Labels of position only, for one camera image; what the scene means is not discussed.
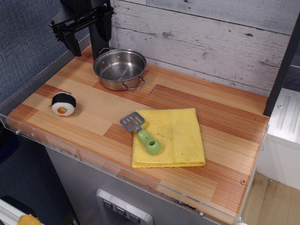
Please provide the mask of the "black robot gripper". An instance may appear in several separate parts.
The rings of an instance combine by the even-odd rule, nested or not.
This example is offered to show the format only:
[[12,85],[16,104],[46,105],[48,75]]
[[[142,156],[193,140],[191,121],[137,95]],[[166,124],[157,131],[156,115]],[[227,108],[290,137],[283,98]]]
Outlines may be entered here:
[[109,0],[62,0],[62,8],[49,22],[58,41],[63,41],[68,50],[81,57],[75,33],[89,27],[92,16],[99,14],[96,28],[99,36],[109,42],[112,36],[112,15],[114,9]]

